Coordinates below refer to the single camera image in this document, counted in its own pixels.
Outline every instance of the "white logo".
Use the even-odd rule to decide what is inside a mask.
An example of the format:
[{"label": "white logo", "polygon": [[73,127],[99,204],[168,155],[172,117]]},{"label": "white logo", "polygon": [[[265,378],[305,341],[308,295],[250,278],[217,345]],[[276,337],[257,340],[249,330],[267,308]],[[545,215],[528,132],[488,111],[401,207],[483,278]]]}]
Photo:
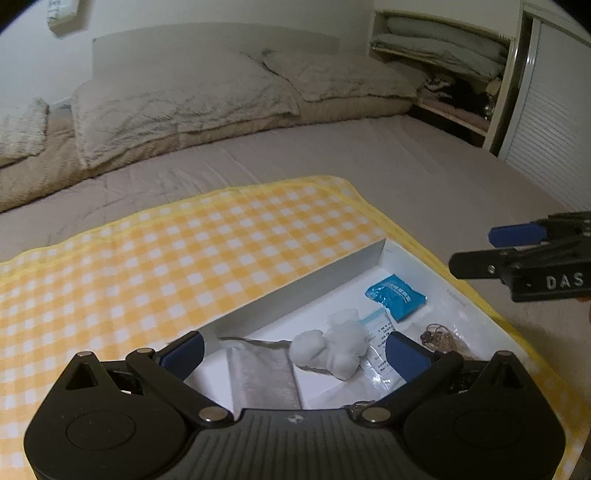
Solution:
[{"label": "white logo", "polygon": [[584,283],[585,281],[583,280],[583,274],[581,272],[575,273],[572,280],[566,275],[562,275],[560,278],[560,283],[558,283],[556,277],[553,277],[552,275],[548,275],[546,277],[546,286],[548,287],[548,290],[555,290],[556,287],[570,288],[571,284],[575,287],[582,287]]},{"label": "white logo", "polygon": [[299,423],[302,423],[304,421],[304,417],[295,413],[291,417],[287,417],[287,421],[293,423],[294,425],[298,425]]}]

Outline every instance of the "white louvered door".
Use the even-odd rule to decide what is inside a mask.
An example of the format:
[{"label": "white louvered door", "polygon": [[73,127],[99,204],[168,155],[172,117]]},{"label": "white louvered door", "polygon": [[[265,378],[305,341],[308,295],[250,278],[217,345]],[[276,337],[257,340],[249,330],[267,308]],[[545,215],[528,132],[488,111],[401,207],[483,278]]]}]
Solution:
[{"label": "white louvered door", "polygon": [[499,158],[566,209],[591,210],[591,48],[539,20]]}]

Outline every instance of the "gray pouch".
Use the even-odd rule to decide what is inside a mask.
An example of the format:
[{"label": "gray pouch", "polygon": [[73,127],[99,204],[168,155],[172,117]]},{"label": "gray pouch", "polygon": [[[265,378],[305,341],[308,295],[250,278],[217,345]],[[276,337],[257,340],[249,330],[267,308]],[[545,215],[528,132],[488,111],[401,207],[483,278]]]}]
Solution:
[{"label": "gray pouch", "polygon": [[299,410],[289,342],[220,338],[228,355],[234,415],[243,408]]}]

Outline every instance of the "yellow cloth border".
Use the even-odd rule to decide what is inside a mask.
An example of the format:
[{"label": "yellow cloth border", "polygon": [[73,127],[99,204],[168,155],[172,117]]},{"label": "yellow cloth border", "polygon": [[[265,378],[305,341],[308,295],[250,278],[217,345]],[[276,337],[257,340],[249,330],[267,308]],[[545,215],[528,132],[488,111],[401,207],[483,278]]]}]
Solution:
[{"label": "yellow cloth border", "polygon": [[[335,182],[338,183],[340,186],[344,186],[345,189],[350,193],[350,195],[342,193],[342,191],[338,188],[332,188],[330,185],[334,184]],[[212,205],[217,205],[221,204],[222,202],[230,201],[234,194],[239,194],[241,191],[251,192],[253,190],[258,190],[264,192],[265,190],[272,189],[273,187],[278,185],[297,187],[305,186],[308,184],[312,184],[317,188],[323,189],[328,193],[337,196],[341,201],[356,209],[358,212],[362,213],[367,218],[373,220],[378,227],[382,228],[387,233],[388,238],[400,244],[408,252],[416,256],[419,260],[425,263],[425,265],[430,267],[434,272],[442,276],[448,283],[450,283],[453,287],[458,289],[467,298],[473,301],[474,304],[478,306],[478,308],[485,312],[497,325],[503,328],[503,330],[506,331],[511,336],[511,338],[513,338],[513,340],[516,341],[517,344],[519,344],[519,346],[522,347],[526,351],[526,353],[535,361],[535,363],[539,367],[539,371],[532,372],[532,376],[538,384],[538,386],[540,387],[540,389],[543,391],[544,395],[553,407],[554,411],[557,412],[559,419],[565,427],[567,436],[567,449],[565,451],[561,464],[558,467],[556,475],[554,476],[554,479],[567,480],[570,477],[570,474],[572,473],[574,464],[576,463],[580,455],[580,451],[582,450],[584,441],[586,440],[589,434],[589,429],[591,426],[591,410],[584,403],[581,396],[577,392],[575,392],[575,390],[572,389],[572,387],[569,386],[568,383],[566,383],[553,371],[551,366],[534,350],[534,348],[517,332],[517,330],[515,330],[515,328],[507,320],[501,317],[501,315],[497,313],[492,308],[492,306],[488,304],[476,292],[476,290],[474,290],[470,285],[468,285],[467,282],[458,280],[455,277],[453,277],[444,263],[442,263],[433,253],[431,253],[429,250],[427,250],[425,247],[419,244],[411,235],[406,233],[405,230],[400,228],[396,223],[394,223],[380,210],[370,205],[348,181],[330,176],[305,177],[295,180],[281,180],[258,186],[227,187],[221,190],[214,190],[212,192],[202,194],[194,198],[197,198],[202,202],[201,206],[211,207]],[[215,203],[212,204],[211,202],[207,202],[208,199],[211,199],[216,196],[218,198],[215,200]],[[182,203],[187,202],[188,200],[190,199],[178,200],[176,202],[169,203],[166,205],[152,207],[142,212],[133,213],[127,217],[93,228],[86,232],[79,233],[63,242],[60,242],[59,244],[52,245],[50,247],[36,248],[29,250],[27,252],[23,252],[22,254],[17,255],[9,261],[0,263],[0,271],[2,270],[1,267],[3,267],[4,265],[16,262],[20,257],[30,256],[32,252],[45,251],[50,248],[59,247],[60,245],[63,245],[66,242],[71,241],[72,239],[79,238],[82,235],[87,235],[88,233],[93,233],[108,227],[115,227],[122,224],[123,222],[136,219],[139,217],[139,215],[143,213],[154,212],[167,206],[170,207],[180,205]],[[157,220],[157,218],[152,217],[149,220],[142,220],[142,223],[144,225],[149,225],[151,222],[156,222]],[[122,232],[114,232],[113,235],[117,236],[120,233]],[[79,253],[80,251],[84,251],[85,248],[91,247],[95,242],[100,242],[100,238],[95,238],[94,240],[88,242],[84,246],[79,246],[79,250],[77,252]],[[51,265],[53,261],[53,259],[49,259],[48,261],[44,262],[44,265]],[[32,262],[31,265],[28,265],[24,268],[23,266],[20,266],[18,275],[21,276],[30,271],[34,271],[38,266],[39,263],[34,262]],[[10,277],[11,279],[15,278],[14,274],[0,273],[0,286],[4,285],[7,282],[8,277]],[[568,398],[566,406],[564,400],[565,394]],[[576,405],[573,411],[569,411],[568,408],[565,408],[572,404]]]}]

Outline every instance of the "headboard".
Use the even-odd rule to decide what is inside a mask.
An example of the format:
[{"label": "headboard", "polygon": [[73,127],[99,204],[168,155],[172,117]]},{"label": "headboard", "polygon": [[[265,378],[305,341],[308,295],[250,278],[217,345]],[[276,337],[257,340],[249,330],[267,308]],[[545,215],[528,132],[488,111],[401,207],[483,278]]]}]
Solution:
[{"label": "headboard", "polygon": [[307,30],[222,22],[159,25],[94,38],[92,72],[96,76],[118,65],[192,44],[235,48],[257,61],[264,48],[314,53],[339,51],[338,38]]}]

